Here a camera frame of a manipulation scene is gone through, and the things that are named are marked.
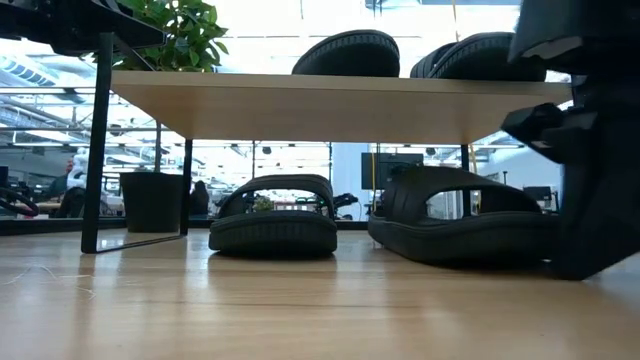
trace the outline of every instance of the wooden table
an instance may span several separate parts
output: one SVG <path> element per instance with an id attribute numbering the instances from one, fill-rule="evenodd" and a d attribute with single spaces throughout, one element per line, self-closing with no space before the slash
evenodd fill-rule
<path id="1" fill-rule="evenodd" d="M 219 257 L 204 230 L 98 256 L 80 255 L 79 238 L 0 239 L 0 359 L 640 354 L 640 258 L 571 283 L 433 268 L 374 247 L 363 232 L 341 232 L 334 258 L 293 262 Z"/>
<path id="2" fill-rule="evenodd" d="M 567 84 L 115 71 L 112 89 L 187 139 L 467 144 Z"/>

